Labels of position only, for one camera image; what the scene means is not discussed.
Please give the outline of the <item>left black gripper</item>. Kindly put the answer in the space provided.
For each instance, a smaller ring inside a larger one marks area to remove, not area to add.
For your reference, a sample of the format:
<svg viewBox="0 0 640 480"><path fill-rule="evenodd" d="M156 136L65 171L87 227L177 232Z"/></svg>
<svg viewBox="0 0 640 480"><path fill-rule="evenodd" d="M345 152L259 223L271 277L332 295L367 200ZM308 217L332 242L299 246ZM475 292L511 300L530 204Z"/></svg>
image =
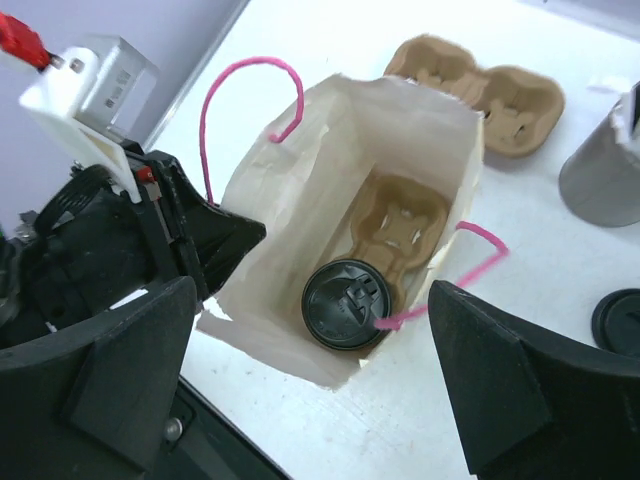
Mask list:
<svg viewBox="0 0 640 480"><path fill-rule="evenodd" d="M75 167L32 235L1 240L1 342L19 345L89 319L132 292L188 276L217 293L266 237L264 224L209 204L179 161L125 146L141 202L102 166Z"/></svg>

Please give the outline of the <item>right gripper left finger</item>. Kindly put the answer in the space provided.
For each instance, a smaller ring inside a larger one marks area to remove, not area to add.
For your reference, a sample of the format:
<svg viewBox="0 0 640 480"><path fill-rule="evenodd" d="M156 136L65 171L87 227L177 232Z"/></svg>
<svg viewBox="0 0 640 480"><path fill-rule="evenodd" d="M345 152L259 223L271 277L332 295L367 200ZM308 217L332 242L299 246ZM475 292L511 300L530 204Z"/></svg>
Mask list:
<svg viewBox="0 0 640 480"><path fill-rule="evenodd" d="M150 472L196 310L189 277L1 352L4 479Z"/></svg>

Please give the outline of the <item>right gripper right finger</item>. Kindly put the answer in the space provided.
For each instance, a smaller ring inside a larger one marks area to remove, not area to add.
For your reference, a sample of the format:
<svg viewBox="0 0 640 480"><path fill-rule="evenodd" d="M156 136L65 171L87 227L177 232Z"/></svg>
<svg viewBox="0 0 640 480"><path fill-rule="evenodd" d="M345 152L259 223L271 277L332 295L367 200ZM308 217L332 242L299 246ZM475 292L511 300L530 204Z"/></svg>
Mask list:
<svg viewBox="0 0 640 480"><path fill-rule="evenodd" d="M636 479L639 362L502 311L448 281L428 313L469 472Z"/></svg>

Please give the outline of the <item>brown paper takeout bag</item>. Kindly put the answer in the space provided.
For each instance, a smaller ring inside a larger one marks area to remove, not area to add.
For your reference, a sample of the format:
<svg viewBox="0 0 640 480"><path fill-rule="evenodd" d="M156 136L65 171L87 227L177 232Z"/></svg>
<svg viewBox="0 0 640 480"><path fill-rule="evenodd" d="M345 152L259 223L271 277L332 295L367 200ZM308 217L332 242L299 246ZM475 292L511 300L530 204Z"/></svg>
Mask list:
<svg viewBox="0 0 640 480"><path fill-rule="evenodd" d="M269 125L221 205L265 238L197 329L336 389L387 331L417 317L483 168L484 122L455 97L398 77L335 74Z"/></svg>

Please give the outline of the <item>brown cardboard cup carrier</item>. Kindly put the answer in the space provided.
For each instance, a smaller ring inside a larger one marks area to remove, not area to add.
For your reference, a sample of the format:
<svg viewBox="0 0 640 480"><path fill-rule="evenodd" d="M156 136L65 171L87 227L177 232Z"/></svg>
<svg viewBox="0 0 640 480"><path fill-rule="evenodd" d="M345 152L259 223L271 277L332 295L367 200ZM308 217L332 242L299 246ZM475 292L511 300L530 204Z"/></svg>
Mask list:
<svg viewBox="0 0 640 480"><path fill-rule="evenodd" d="M483 113L485 147L509 158L539 149L565 108L555 80L511 65L484 69L468 50L432 35L402 43L384 74L450 94Z"/></svg>
<svg viewBox="0 0 640 480"><path fill-rule="evenodd" d="M392 290L392 311L406 305L405 274L427 264L441 237L450 202L435 189L398 176L371 173L350 210L352 246L344 259L378 270Z"/></svg>

